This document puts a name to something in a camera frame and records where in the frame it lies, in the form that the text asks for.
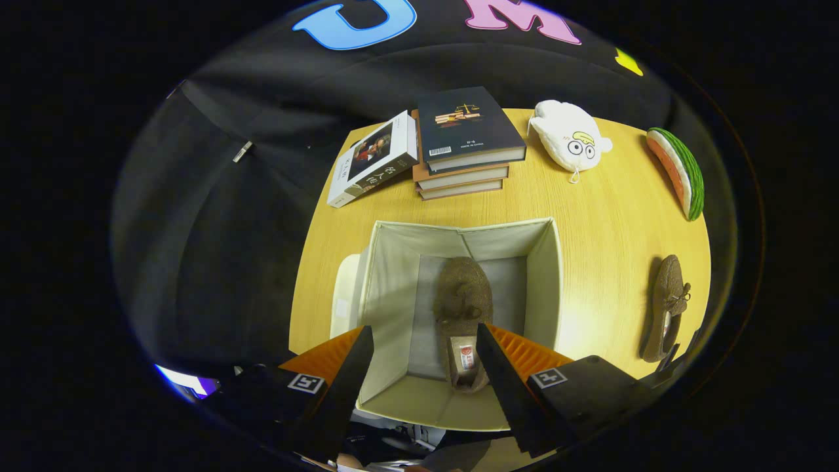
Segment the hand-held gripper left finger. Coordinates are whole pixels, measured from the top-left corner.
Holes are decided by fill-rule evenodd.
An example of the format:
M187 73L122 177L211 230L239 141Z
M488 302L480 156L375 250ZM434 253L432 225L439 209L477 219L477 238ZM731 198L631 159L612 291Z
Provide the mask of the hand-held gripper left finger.
M283 459L336 460L374 356L371 326L282 364L257 364L210 395L210 411Z

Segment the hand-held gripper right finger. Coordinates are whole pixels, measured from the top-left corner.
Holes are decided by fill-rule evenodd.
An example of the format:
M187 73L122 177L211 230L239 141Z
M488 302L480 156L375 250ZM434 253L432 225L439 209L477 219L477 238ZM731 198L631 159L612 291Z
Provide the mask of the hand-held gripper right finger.
M519 449L533 458L595 439L654 399L602 357L572 361L492 324L479 324L477 353Z

